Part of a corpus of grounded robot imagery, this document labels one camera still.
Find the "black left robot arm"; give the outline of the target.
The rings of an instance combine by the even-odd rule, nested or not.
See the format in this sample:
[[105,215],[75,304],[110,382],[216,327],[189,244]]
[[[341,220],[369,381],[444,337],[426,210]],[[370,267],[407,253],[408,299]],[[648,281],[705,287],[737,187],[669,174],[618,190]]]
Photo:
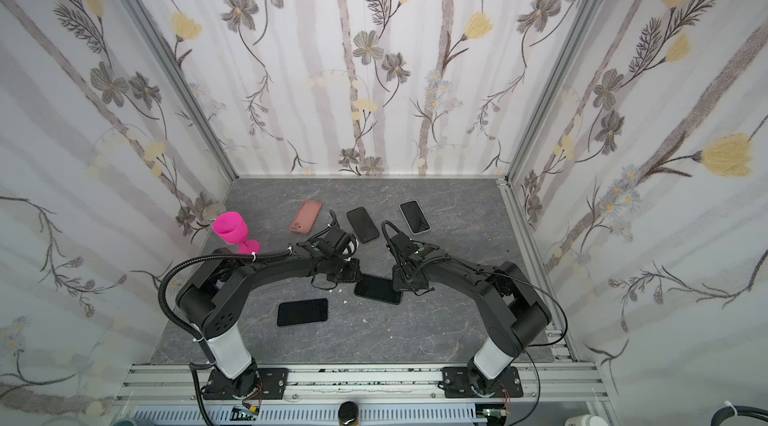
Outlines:
[[256,251],[248,245],[249,230],[234,211],[220,215],[214,231],[236,245],[236,253],[220,248],[173,266],[160,280],[157,299],[163,314],[190,334],[203,350],[212,370],[213,392],[227,399],[257,395],[262,380],[238,326],[250,293],[258,287],[289,278],[321,274],[334,284],[360,279],[354,258],[359,242],[331,222],[308,240],[278,252]]

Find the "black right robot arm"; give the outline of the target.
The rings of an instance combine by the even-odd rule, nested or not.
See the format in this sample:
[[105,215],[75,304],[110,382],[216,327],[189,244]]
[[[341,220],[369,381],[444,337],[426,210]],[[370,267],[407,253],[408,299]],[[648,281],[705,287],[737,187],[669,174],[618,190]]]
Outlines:
[[552,320],[542,299],[544,291],[532,284],[519,266],[472,263],[439,246],[418,241],[385,220],[381,230],[394,258],[393,288],[423,295],[442,284],[473,300],[487,339],[468,362],[468,389],[490,396],[505,369],[532,345]]

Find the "salmon pink phone case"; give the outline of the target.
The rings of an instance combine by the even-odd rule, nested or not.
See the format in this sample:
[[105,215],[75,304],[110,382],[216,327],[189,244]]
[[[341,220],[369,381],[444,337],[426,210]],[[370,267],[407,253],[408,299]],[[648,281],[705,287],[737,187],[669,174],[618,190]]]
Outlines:
[[311,199],[305,200],[290,224],[290,231],[299,234],[310,234],[321,210],[321,202]]

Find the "pink silicone cup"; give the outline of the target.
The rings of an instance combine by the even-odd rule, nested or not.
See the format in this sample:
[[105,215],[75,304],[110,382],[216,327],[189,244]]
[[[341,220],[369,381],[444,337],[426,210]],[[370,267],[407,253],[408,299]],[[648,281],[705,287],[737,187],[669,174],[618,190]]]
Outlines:
[[227,244],[237,247],[239,254],[258,254],[261,243],[249,238],[249,229],[244,218],[235,211],[221,214],[213,222],[213,231]]

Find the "black round knob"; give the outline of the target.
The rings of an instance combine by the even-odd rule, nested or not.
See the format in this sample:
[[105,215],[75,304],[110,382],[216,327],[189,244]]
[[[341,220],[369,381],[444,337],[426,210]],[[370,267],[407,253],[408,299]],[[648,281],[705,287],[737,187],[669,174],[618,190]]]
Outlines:
[[360,409],[356,402],[345,401],[337,411],[338,424],[340,426],[358,426],[360,419]]

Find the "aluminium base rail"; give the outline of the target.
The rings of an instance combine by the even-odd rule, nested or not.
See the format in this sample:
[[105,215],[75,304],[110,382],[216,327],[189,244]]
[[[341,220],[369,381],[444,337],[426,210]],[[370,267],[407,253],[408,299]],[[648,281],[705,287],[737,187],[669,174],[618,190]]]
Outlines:
[[[610,402],[597,367],[588,362],[513,363],[512,381],[493,397],[448,397],[444,373],[458,363],[294,364],[261,368],[288,370],[284,396],[265,405],[366,403],[437,403],[456,401]],[[184,365],[134,365],[116,394],[115,406],[195,406],[191,371]]]

